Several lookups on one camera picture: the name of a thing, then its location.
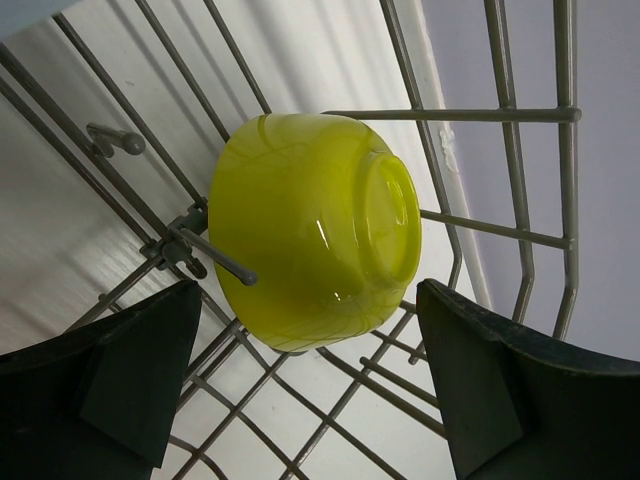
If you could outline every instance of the dishwasher rack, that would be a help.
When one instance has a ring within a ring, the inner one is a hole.
[[[256,79],[251,73],[251,69],[242,52],[236,44],[231,31],[227,28],[225,20],[217,9],[213,0],[203,0],[211,19],[219,29],[222,37],[227,43],[238,67],[246,79],[251,91],[264,113],[271,113],[269,102],[263,94]],[[220,136],[226,141],[229,132],[225,129],[222,121],[208,101],[203,90],[190,72],[185,61],[172,43],[163,25],[156,17],[153,9],[147,0],[135,0],[141,9],[147,22],[157,35],[167,53],[171,57],[175,66],[184,77],[193,95],[197,98],[203,110],[206,112],[211,123],[214,125]],[[511,66],[509,37],[507,32],[507,20],[505,14],[504,0],[485,0],[485,12],[487,28],[491,46],[493,69],[498,93],[499,105],[495,110],[427,110],[424,108],[416,77],[409,58],[407,45],[403,35],[396,8],[393,0],[380,0],[384,20],[393,45],[398,65],[402,74],[402,79],[408,93],[411,109],[407,110],[361,110],[361,111],[331,111],[335,115],[344,115],[360,120],[396,120],[411,121],[416,124],[420,141],[424,149],[429,171],[433,179],[433,187],[436,192],[440,206],[439,212],[421,211],[422,218],[427,221],[435,221],[446,224],[446,231],[453,251],[453,265],[451,267],[448,285],[455,288],[458,276],[461,271],[463,255],[458,239],[457,227],[468,228],[482,232],[515,239],[519,243],[520,260],[522,266],[522,280],[517,297],[513,320],[519,323],[524,321],[527,304],[534,282],[534,261],[533,244],[544,245],[550,248],[560,249],[564,253],[565,287],[562,302],[558,312],[553,336],[564,339],[573,305],[578,289],[578,209],[577,209],[577,125],[580,118],[580,110],[576,107],[576,1],[575,0],[554,0],[554,30],[555,30],[555,55],[556,55],[556,87],[557,87],[557,107],[548,109],[519,109],[516,106],[516,95],[513,82],[513,72]],[[190,212],[194,216],[206,214],[207,202],[187,176],[178,167],[171,155],[163,147],[151,129],[147,126],[143,118],[139,115],[133,105],[127,100],[122,90],[116,85],[110,74],[101,65],[94,53],[85,44],[81,36],[76,32],[71,23],[60,13],[53,16],[57,27],[64,33],[71,44],[75,47],[79,55],[84,59],[96,77],[104,85],[106,90],[112,95],[122,110],[129,116],[133,124],[138,128],[146,143],[157,152],[166,167],[173,173],[176,180],[182,185],[185,191],[193,200]],[[107,158],[109,149],[112,146],[124,148],[139,148],[142,137],[131,132],[121,132],[111,130],[106,127],[90,125],[89,136],[87,136],[80,126],[76,125],[71,118],[58,106],[52,98],[35,80],[30,72],[21,64],[12,52],[4,45],[0,47],[0,64],[15,79],[39,107],[53,120],[59,129],[78,147],[86,159],[91,162],[121,194],[123,198],[133,207],[145,222],[154,230],[155,234],[150,235],[146,229],[120,204],[107,188],[84,165],[79,157],[69,149],[58,137],[58,134],[51,129],[47,123],[34,111],[29,103],[18,94],[13,87],[0,78],[0,92],[15,107],[15,109],[33,126],[33,128],[49,143],[75,172],[85,181],[95,193],[118,215],[118,217],[131,229],[140,239],[144,246],[143,251],[146,260],[138,268],[130,273],[120,284],[105,295],[101,295],[99,301],[87,311],[72,327],[81,326],[97,319],[106,310],[117,311],[118,299],[131,289],[145,275],[157,267],[167,268],[177,279],[188,278],[187,275],[176,265],[175,261],[163,256],[163,247],[172,243],[183,248],[178,256],[179,260],[184,260],[188,270],[196,277],[201,278],[204,265],[190,254],[189,245],[201,249],[204,253],[212,256],[214,260],[216,252],[212,251],[208,244],[198,241],[195,238],[203,233],[206,223],[202,222],[197,227],[187,228],[183,223],[166,225],[156,213],[149,207],[143,198],[129,185],[116,169],[109,163]],[[449,206],[449,199],[445,189],[445,183],[440,171],[434,145],[429,130],[428,121],[462,121],[462,122],[498,122],[502,125],[504,144],[507,153],[507,165],[515,213],[516,227],[506,227],[476,221],[468,218],[461,218],[452,215]],[[524,166],[522,158],[522,148],[520,143],[519,123],[555,123],[559,132],[559,152],[560,152],[560,187],[562,201],[562,237],[554,237],[530,230],[529,209],[527,204],[527,192],[525,186]],[[445,430],[441,423],[433,419],[426,413],[414,407],[395,393],[388,390],[383,385],[369,377],[371,372],[375,372],[387,380],[395,383],[398,387],[412,393],[417,398],[437,407],[437,399],[419,386],[405,380],[399,375],[379,365],[381,358],[390,348],[401,349],[410,355],[410,362],[415,364],[418,361],[427,361],[423,343],[418,345],[407,345],[398,340],[398,336],[403,329],[412,321],[416,315],[415,305],[403,301],[400,308],[403,315],[389,334],[378,331],[371,332],[370,335],[382,341],[375,353],[366,359],[362,359],[363,368],[357,370],[343,359],[330,352],[326,348],[318,349],[318,353],[329,363],[346,373],[352,378],[352,383],[344,391],[340,399],[335,403],[331,411],[327,414],[316,406],[313,402],[299,393],[281,376],[278,375],[278,368],[291,356],[281,354],[278,359],[269,364],[256,348],[248,340],[248,332],[242,327],[237,319],[231,319],[225,314],[213,298],[204,290],[201,292],[204,304],[213,314],[226,326],[223,331],[214,338],[204,351],[189,365],[188,375],[185,381],[185,389],[180,398],[179,409],[193,397],[200,389],[210,394],[213,398],[221,402],[229,409],[229,414],[211,432],[206,440],[198,446],[194,446],[185,439],[171,437],[170,442],[180,449],[185,450],[191,456],[173,477],[174,480],[184,478],[189,470],[197,462],[203,462],[218,478],[227,478],[222,469],[213,458],[207,455],[207,449],[216,441],[229,424],[238,418],[282,461],[284,472],[281,479],[288,479],[295,476],[300,479],[308,478],[300,469],[301,464],[318,444],[323,435],[333,429],[342,436],[353,447],[369,458],[375,465],[386,472],[391,478],[404,478],[395,468],[389,465],[383,458],[367,447],[354,434],[341,426],[337,421],[338,415],[343,411],[349,401],[353,398],[360,386],[372,390],[374,393],[399,408],[415,421],[421,423],[426,428],[431,429],[436,434],[445,438]],[[238,348],[244,348],[263,368],[264,373],[246,395],[237,403],[231,403],[214,386],[207,382],[216,370],[228,359]],[[258,391],[268,380],[278,383],[293,398],[299,401],[304,407],[316,415],[321,423],[304,444],[302,449],[294,458],[289,458],[276,443],[266,435],[255,423],[244,413],[243,408],[251,401]]]

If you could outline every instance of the white wall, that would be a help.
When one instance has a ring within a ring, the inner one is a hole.
[[[497,106],[482,2],[423,1],[448,107]],[[551,2],[507,0],[521,107],[555,105]],[[636,318],[640,189],[640,2],[578,2],[581,288],[568,341],[640,360]],[[514,225],[500,125],[455,124],[473,218]],[[557,129],[521,125],[532,228],[561,235]],[[517,242],[479,234],[495,309],[510,316],[520,279]],[[537,278],[526,323],[551,333],[564,281],[562,255],[534,250]]]
[[[229,131],[260,113],[204,4],[181,0],[150,3]],[[296,0],[295,8],[292,0],[226,0],[216,4],[274,111],[408,105],[377,2]],[[206,195],[223,142],[134,2],[86,0],[66,13],[167,150]],[[409,36],[408,41],[415,44],[422,39]],[[94,121],[133,128],[50,21],[12,36],[7,45],[81,127]],[[0,75],[9,77],[2,69]],[[406,161],[421,206],[437,208],[415,126],[381,122],[374,127]],[[0,353],[4,353],[61,333],[95,303],[98,294],[139,265],[142,257],[137,253],[137,238],[4,99],[0,99],[0,149]],[[189,198],[151,148],[135,158],[118,153],[112,163],[164,221],[183,214],[189,205]],[[444,227],[425,224],[417,279],[428,276],[446,281],[451,260]],[[127,294],[122,304],[130,305],[172,281],[154,272]],[[203,285],[230,313],[213,274]],[[466,269],[459,288],[473,297]],[[415,282],[406,298],[415,299]],[[205,315],[196,350],[220,330],[220,323]],[[401,339],[417,345],[420,334],[415,322]],[[371,355],[379,344],[374,337],[363,336],[332,350],[359,368],[360,355]],[[266,348],[261,351],[273,360],[272,352]],[[433,391],[428,366],[410,366],[404,352],[393,349],[382,364]],[[237,402],[261,373],[241,349],[211,383]],[[325,412],[350,383],[313,353],[288,360],[282,376]],[[421,408],[438,415],[428,406]],[[245,412],[290,457],[319,423],[273,383]],[[227,413],[224,406],[200,392],[178,414],[174,433],[199,445]],[[339,421],[408,478],[453,478],[446,443],[374,394],[361,389]],[[283,470],[280,461],[237,420],[208,453],[230,478],[278,478]],[[166,469],[158,478],[170,478],[183,460],[184,452],[170,447]],[[200,467],[188,478],[211,477]],[[312,478],[387,478],[333,433],[309,457],[303,470]]]

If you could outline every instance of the purple wall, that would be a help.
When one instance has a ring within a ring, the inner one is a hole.
[[[520,107],[555,104],[551,2],[506,2]],[[640,360],[636,279],[640,209],[640,2],[578,2],[581,288],[568,341]],[[447,107],[495,108],[497,97],[481,2],[424,1]],[[458,162],[473,218],[513,226],[498,124],[455,124]],[[522,125],[535,231],[560,235],[557,128]],[[478,234],[494,308],[510,316],[519,283],[517,242]],[[550,334],[564,271],[559,251],[534,247],[536,283],[527,325]]]

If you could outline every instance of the yellow bowl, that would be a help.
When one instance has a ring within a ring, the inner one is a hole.
[[[240,321],[275,349],[304,351],[391,316],[418,266],[420,211],[404,164],[367,125],[264,115],[220,156],[209,239],[258,274],[247,287],[216,265]]]

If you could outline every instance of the metal wire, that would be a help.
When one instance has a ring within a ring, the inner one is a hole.
[[[178,448],[181,448],[185,452],[189,452],[192,455],[196,455],[198,457],[198,460],[200,460],[207,467],[209,467],[209,469],[213,472],[213,474],[216,477],[218,477],[220,480],[229,480],[229,477],[227,477],[224,474],[224,472],[218,466],[218,464],[214,462],[211,459],[211,457],[209,457],[208,455],[198,452],[198,449],[195,446],[191,445],[188,442],[185,442],[180,438],[174,437],[173,435],[169,436],[169,443],[171,443],[172,445],[175,445]]]
[[[53,98],[40,86],[35,78],[24,68],[16,57],[3,44],[0,45],[0,64],[11,74],[22,88],[33,98],[46,114],[62,129],[62,131],[75,143],[87,159],[95,165],[104,177],[118,190],[118,192],[131,204],[140,216],[160,236],[166,234],[167,227],[147,205],[140,195],[131,188],[131,185],[122,178],[115,168],[102,156],[94,153],[92,142],[85,136],[80,128],[58,106]]]
[[[251,401],[253,397],[260,391],[260,389],[267,383],[267,380],[271,378],[271,376],[282,366],[284,361],[287,359],[287,355],[281,355],[278,360],[276,360],[273,365],[271,365],[267,371],[260,377],[260,379],[249,389],[249,391],[245,394],[244,397],[240,399],[238,404],[229,412],[229,414],[220,422],[220,424],[216,427],[216,429],[209,435],[202,445],[198,447],[197,451],[192,454],[191,458],[187,460],[187,462],[182,466],[182,468],[173,476],[173,480],[180,480],[189,473],[189,470],[193,468],[196,461],[198,460],[199,454],[206,452],[209,447],[216,441],[216,439],[222,434],[222,432],[231,424],[234,418],[238,416],[238,414],[242,411],[244,406]]]
[[[402,80],[404,81],[407,94],[409,95],[411,108],[423,109],[424,105],[420,98],[420,89],[418,88],[413,67],[411,66],[409,51],[407,50],[404,35],[402,34],[402,27],[398,20],[396,7],[393,4],[393,0],[380,0],[380,6],[382,7],[384,21],[387,24],[387,30],[391,37],[393,50],[396,54],[398,65],[400,66]],[[424,154],[427,158],[431,180],[433,181],[433,186],[436,191],[436,198],[440,205],[440,211],[445,215],[450,215],[451,207],[449,206],[449,198],[447,197],[447,190],[444,185],[444,180],[442,179],[442,172],[440,171],[440,165],[433,147],[433,140],[431,139],[429,125],[425,121],[418,121],[416,124],[418,126],[418,134],[420,135],[422,148],[424,149]],[[450,288],[455,288],[458,283],[458,277],[460,276],[460,269],[462,268],[462,249],[460,247],[460,240],[458,239],[456,228],[453,225],[447,224],[446,229],[447,235],[449,236],[449,242],[451,243],[451,250],[453,251],[453,266],[451,267],[448,285]]]
[[[511,66],[511,52],[509,49],[509,33],[507,31],[507,15],[504,9],[504,0],[485,0],[484,2],[487,29],[489,30],[489,44],[491,45],[491,57],[493,59],[493,72],[496,78],[498,90],[498,102],[500,108],[505,111],[517,111],[516,88],[513,80],[513,68]],[[524,163],[522,161],[522,145],[520,142],[520,127],[514,122],[502,124],[502,136],[507,154],[507,167],[509,169],[509,182],[511,185],[511,198],[513,211],[516,217],[516,227],[520,231],[528,232],[531,229],[529,220],[529,202],[527,200],[527,187],[524,179]],[[533,290],[535,268],[533,265],[533,245],[526,240],[518,242],[520,249],[520,266],[522,267],[522,280],[520,290],[513,309],[513,321],[524,322],[524,315]]]
[[[171,57],[171,60],[173,60],[173,63],[175,64],[177,69],[180,71],[180,74],[185,79],[185,81],[189,85],[189,88],[198,99],[198,102],[200,102],[200,105],[202,105],[202,108],[204,109],[205,113],[209,117],[209,120],[211,120],[211,123],[213,123],[213,126],[216,128],[216,130],[218,130],[218,133],[220,134],[222,139],[226,142],[227,140],[229,140],[229,132],[227,132],[227,129],[225,128],[224,124],[220,120],[220,117],[218,117],[215,110],[211,106],[211,103],[209,103],[209,99],[202,91],[202,88],[200,88],[200,85],[198,84],[195,77],[191,73],[191,70],[189,70],[189,67],[187,67],[187,64],[184,62],[184,60],[180,56],[178,49],[176,49],[175,45],[169,38],[169,35],[167,35],[167,32],[162,27],[162,24],[158,20],[158,17],[156,17],[155,13],[153,13],[153,10],[149,6],[149,4],[146,2],[146,0],[135,0],[135,1],[138,7],[140,7],[140,10],[142,10],[144,17],[149,22],[149,25],[151,25],[151,28],[155,32],[156,36],[164,46],[169,56]]]
[[[211,395],[213,398],[222,403],[225,407],[227,407],[230,411],[232,411],[235,407],[233,403],[231,403],[222,393],[216,390],[213,386],[209,385],[204,379],[200,377],[195,377],[193,379],[193,383],[195,383],[198,387],[202,388],[205,392]],[[264,442],[264,444],[269,447],[269,449],[274,453],[276,457],[278,457],[282,463],[284,463],[288,468],[291,469],[293,473],[300,479],[307,479],[302,470],[300,470],[296,465],[291,463],[291,460],[285,455],[285,453],[280,450],[280,448],[271,440],[260,428],[242,411],[238,413],[238,418],[247,426],[249,429],[256,434],[256,436]]]
[[[395,383],[396,385],[403,388],[407,392],[418,397],[420,400],[428,403],[432,407],[439,408],[438,399],[434,395],[431,395],[429,392],[426,392],[421,388],[415,386],[413,383],[408,382],[407,380],[402,378],[400,375],[396,375],[391,370],[387,370],[386,368],[381,367],[377,363],[373,363],[371,360],[365,357],[360,358],[360,363],[365,367],[371,369],[371,371],[376,372],[381,377],[386,378],[390,382]]]
[[[71,42],[71,44],[78,51],[80,56],[82,56],[85,62],[87,62],[87,65],[89,65],[91,70],[93,70],[93,73],[95,73],[95,75],[100,79],[111,96],[115,99],[116,102],[118,102],[120,108],[124,110],[133,124],[138,128],[138,130],[140,130],[140,133],[142,133],[149,145],[153,147],[153,149],[160,157],[160,160],[164,162],[167,168],[176,177],[180,185],[182,185],[187,193],[189,193],[196,205],[198,205],[202,209],[206,209],[207,202],[202,198],[202,195],[198,193],[187,176],[182,172],[182,170],[180,170],[180,167],[178,167],[175,160],[173,160],[171,155],[169,155],[169,152],[167,152],[160,140],[158,140],[158,137],[154,135],[147,123],[142,119],[140,114],[134,108],[134,106],[131,105],[129,100],[127,100],[125,94],[118,87],[118,85],[116,85],[116,82],[113,81],[111,75],[109,75],[102,64],[98,61],[91,49],[87,46],[84,40],[82,40],[78,32],[69,23],[64,14],[59,13],[57,15],[54,15],[52,18],[60,28],[62,33],[64,33],[64,35],[69,39],[69,42]]]
[[[404,120],[415,122],[577,122],[582,112],[574,107],[500,110],[425,110],[411,106],[411,110],[329,110],[327,115],[342,115],[357,120]]]
[[[231,51],[231,55],[233,55],[233,58],[236,60],[236,63],[238,64],[238,67],[240,67],[240,71],[244,75],[244,78],[247,81],[247,83],[249,84],[251,91],[256,96],[256,100],[260,104],[262,111],[264,113],[271,113],[271,107],[269,106],[267,99],[264,97],[262,90],[258,86],[258,82],[256,82],[256,79],[251,73],[251,69],[249,68],[249,65],[247,65],[247,62],[242,56],[242,52],[240,52],[240,48],[238,48],[238,44],[234,40],[233,35],[231,35],[229,28],[227,28],[227,24],[222,18],[220,11],[213,3],[213,0],[204,0],[204,4],[206,5],[207,10],[209,10],[209,13],[211,14],[211,18],[213,18],[213,21],[218,27],[218,30],[220,30],[220,33],[222,34],[222,38],[224,38],[224,41],[227,43],[227,46]]]
[[[144,228],[131,216],[131,214],[116,200],[111,193],[98,181],[87,167],[76,157],[71,150],[58,138],[44,121],[36,114],[27,103],[0,78],[0,92],[13,105],[13,107],[42,135],[51,147],[80,175],[89,187],[120,217],[120,219],[135,233],[143,244],[151,243],[152,239]]]
[[[558,105],[573,106],[577,96],[575,0],[555,0],[556,82]],[[558,125],[560,149],[560,193],[562,232],[571,242],[564,252],[565,287],[553,329],[553,336],[564,340],[576,302],[579,285],[578,265],[578,127],[575,123]]]
[[[387,402],[389,402],[394,407],[397,407],[399,410],[402,410],[404,413],[406,413],[411,418],[413,418],[416,422],[424,425],[432,432],[440,435],[442,438],[446,438],[444,433],[444,426],[442,426],[440,422],[431,418],[429,415],[422,412],[420,409],[413,406],[409,402],[403,400],[395,393],[387,390],[379,383],[374,382],[365,374],[363,374],[362,372],[359,372],[358,370],[353,368],[351,365],[349,365],[347,362],[345,362],[344,360],[340,359],[339,357],[331,353],[326,348],[324,347],[318,348],[317,351],[334,367],[339,368],[342,372],[349,375],[355,381],[357,381],[361,385],[364,385],[365,387],[367,387],[369,390],[379,395],[380,397],[384,398]]]
[[[407,324],[412,318],[413,318],[413,313],[410,313],[410,312],[405,313],[402,316],[402,318],[400,318],[396,326],[393,327],[393,330],[391,330],[391,332],[389,333],[389,337],[396,339],[400,335],[400,333],[402,333],[402,331],[404,330],[404,328],[407,326]],[[382,345],[380,345],[378,349],[374,352],[374,354],[371,356],[371,361],[379,362],[384,356],[384,354],[387,353],[390,346],[391,345],[388,343],[383,343]],[[369,372],[370,370],[366,367],[364,367],[361,370],[361,373],[363,375],[368,375]],[[338,415],[340,415],[340,413],[347,406],[347,403],[349,403],[349,401],[356,394],[356,392],[360,388],[360,385],[361,384],[356,381],[352,382],[351,385],[349,385],[349,387],[345,390],[345,392],[342,394],[342,396],[338,399],[336,404],[333,406],[333,408],[329,412],[328,417],[330,419],[335,420],[338,417]],[[307,459],[311,451],[315,448],[318,442],[320,442],[324,434],[327,433],[328,429],[329,429],[329,423],[323,420],[320,426],[315,430],[315,432],[313,432],[309,440],[307,440],[307,442],[304,444],[302,449],[300,449],[300,451],[298,452],[298,455],[296,455],[295,458],[293,459],[296,465],[302,464],[302,462],[304,462]],[[287,470],[280,476],[280,480],[289,479],[291,478],[291,475],[292,475],[291,472]]]
[[[250,71],[238,45],[229,31],[222,15],[215,6],[213,0],[203,0],[211,17],[220,30],[227,46],[235,58],[247,83],[253,91],[256,100],[265,113],[271,109],[259,88],[252,72]],[[158,39],[166,49],[172,61],[184,77],[191,88],[193,94],[211,119],[212,123],[223,139],[229,138],[222,121],[216,115],[206,95],[196,82],[194,76],[186,66],[176,47],[168,37],[166,31],[158,18],[153,13],[146,0],[136,0],[143,15],[151,25]],[[555,25],[555,48],[556,48],[556,77],[558,106],[551,109],[518,109],[515,98],[515,87],[513,83],[513,73],[509,52],[509,39],[507,32],[507,21],[503,0],[485,0],[485,10],[487,18],[487,28],[492,52],[493,68],[495,73],[496,88],[498,92],[499,107],[496,110],[427,110],[423,108],[420,92],[417,86],[415,74],[409,58],[406,42],[400,27],[397,12],[393,0],[380,0],[380,5],[387,30],[393,45],[394,53],[400,67],[402,79],[410,100],[410,110],[363,110],[363,111],[332,111],[339,115],[346,115],[357,119],[368,120],[409,120],[415,121],[421,144],[425,152],[429,171],[434,183],[434,189],[438,199],[440,212],[421,211],[422,218],[445,223],[447,234],[453,251],[453,265],[449,275],[449,286],[455,287],[461,265],[462,250],[457,237],[456,227],[471,228],[478,231],[488,232],[504,237],[518,240],[520,246],[520,259],[522,265],[522,282],[514,308],[513,318],[516,321],[523,321],[526,307],[531,292],[534,279],[534,263],[532,254],[532,244],[540,244],[551,248],[564,250],[566,283],[559,309],[558,318],[554,328],[554,337],[564,339],[566,336],[569,319],[575,303],[578,289],[578,209],[577,209],[577,128],[575,122],[580,118],[581,112],[576,107],[576,38],[575,38],[575,0],[555,0],[554,1],[554,25]],[[84,58],[89,67],[94,71],[98,79],[107,88],[110,94],[118,102],[121,108],[131,118],[132,122],[144,135],[150,145],[156,150],[161,160],[173,173],[180,184],[185,188],[194,201],[201,207],[206,208],[206,201],[197,193],[193,185],[164,149],[161,142],[154,136],[153,132],[140,117],[135,108],[117,87],[111,76],[102,67],[97,58],[93,55],[89,47],[79,37],[75,29],[62,14],[55,15],[54,21],[66,35],[78,53]],[[129,184],[118,174],[117,171],[105,160],[102,155],[96,154],[91,148],[91,141],[82,130],[73,123],[66,113],[57,105],[51,96],[37,83],[22,64],[4,46],[0,46],[0,64],[16,79],[22,88],[30,95],[36,103],[51,117],[51,119],[63,130],[63,132],[80,148],[82,153],[91,161],[99,171],[114,185],[119,193],[132,205],[140,216],[161,236],[167,237],[166,225],[157,217],[151,208],[140,198]],[[89,186],[109,205],[109,207],[121,218],[127,226],[142,240],[144,244],[152,243],[154,240],[146,233],[145,229],[128,213],[128,211],[114,198],[108,190],[96,179],[90,171],[84,167],[82,162],[66,147],[56,134],[46,125],[39,115],[32,110],[24,100],[0,78],[0,93],[16,108],[16,110],[45,138],[65,161],[89,184]],[[435,155],[433,141],[428,128],[427,121],[478,121],[478,122],[501,122],[507,166],[512,191],[516,228],[510,228],[495,224],[489,224],[476,220],[456,217],[451,214],[447,198],[445,184],[442,178],[440,167]],[[530,231],[529,212],[527,205],[526,184],[524,178],[524,167],[522,159],[522,148],[520,145],[520,135],[518,124],[522,122],[535,123],[557,123],[559,128],[559,150],[560,150],[560,177],[561,177],[561,198],[562,198],[562,224],[563,237],[553,237],[550,235]],[[154,257],[142,265],[125,278],[110,292],[100,295],[98,303],[87,311],[71,328],[84,325],[93,321],[106,309],[119,308],[116,301],[127,290],[132,288],[149,271],[155,268],[161,261],[161,257]],[[177,279],[188,278],[178,267],[171,267],[170,272]],[[369,449],[362,441],[356,438],[348,430],[337,422],[337,417],[351,401],[361,385],[371,389],[376,394],[385,398],[400,410],[412,416],[427,428],[430,428],[440,436],[445,436],[444,427],[435,419],[429,417],[424,412],[404,401],[399,396],[393,394],[382,385],[369,377],[373,371],[384,377],[388,381],[396,384],[400,388],[410,392],[417,398],[428,404],[437,407],[437,399],[428,392],[420,389],[416,385],[408,382],[394,372],[379,365],[383,355],[393,346],[411,354],[410,361],[418,359],[427,361],[424,354],[424,344],[421,342],[417,348],[397,340],[400,333],[411,321],[416,313],[416,305],[403,301],[400,307],[405,310],[405,314],[394,326],[389,335],[380,332],[373,332],[373,336],[382,340],[382,344],[370,358],[361,358],[363,365],[361,370],[357,370],[344,362],[338,356],[326,348],[318,351],[334,366],[339,368],[354,379],[345,390],[342,396],[335,403],[328,414],[325,414],[310,400],[300,394],[291,385],[285,382],[278,374],[277,370],[288,358],[288,354],[280,355],[279,358],[269,365],[260,355],[257,349],[248,340],[248,332],[240,326],[237,319],[231,319],[213,298],[203,289],[201,296],[204,304],[211,312],[225,325],[222,332],[196,357],[187,370],[185,383],[188,384],[182,393],[178,410],[183,408],[190,398],[198,391],[204,389],[223,405],[229,408],[229,414],[215,427],[207,439],[196,447],[189,442],[171,437],[171,443],[182,448],[191,454],[191,458],[175,475],[174,480],[184,478],[193,465],[204,462],[208,468],[218,477],[227,478],[219,466],[206,455],[206,451],[222,432],[231,424],[234,418],[244,422],[247,427],[262,440],[262,442],[283,462],[286,471],[280,479],[288,479],[292,475],[299,478],[307,478],[300,470],[300,465],[305,461],[313,448],[320,442],[329,428],[341,435],[351,445],[358,449],[363,455],[369,458],[391,478],[403,479],[404,477],[379,455]],[[240,347],[243,346],[264,369],[264,374],[251,387],[247,394],[233,405],[215,387],[206,383],[206,380],[213,375],[217,369]],[[269,381],[273,379],[285,392],[293,396],[303,406],[309,409],[321,420],[320,426],[313,432],[307,442],[298,451],[293,459],[287,455],[273,442],[265,432],[257,427],[251,419],[243,412],[245,405],[257,394],[257,392]]]
[[[456,217],[453,215],[444,215],[442,213],[429,212],[428,210],[420,210],[420,216],[436,222],[449,223],[459,227],[471,228],[479,232],[492,233],[501,237],[515,238],[516,240],[524,240],[527,242],[545,245],[547,247],[567,249],[571,247],[571,239],[566,237],[552,237],[542,233],[528,232],[517,228],[503,227],[495,223],[480,222],[479,220],[471,220],[470,218]]]
[[[160,262],[162,262],[162,257],[160,255],[145,261],[142,265],[131,272],[131,274],[129,274],[129,276],[122,282],[120,282],[114,289],[112,289],[109,293],[105,294],[104,297],[98,300],[98,303],[96,303],[84,315],[76,320],[69,328],[65,330],[65,332],[75,330],[78,327],[82,327],[83,325],[93,322],[114,302],[122,297],[122,295],[131,290],[131,288],[133,288],[136,283],[142,280],[151,270],[156,268],[160,264]]]
[[[404,350],[405,352],[410,353],[413,356],[416,356],[420,360],[424,360],[425,362],[428,361],[427,356],[423,352],[419,352],[418,350],[411,348],[409,345],[405,343],[399,342],[398,340],[394,340],[393,338],[389,337],[388,335],[385,335],[384,333],[380,333],[377,330],[374,330],[373,332],[371,332],[371,334],[374,337],[378,337],[380,340],[382,340],[385,343],[389,343],[394,347],[398,347],[399,349]]]

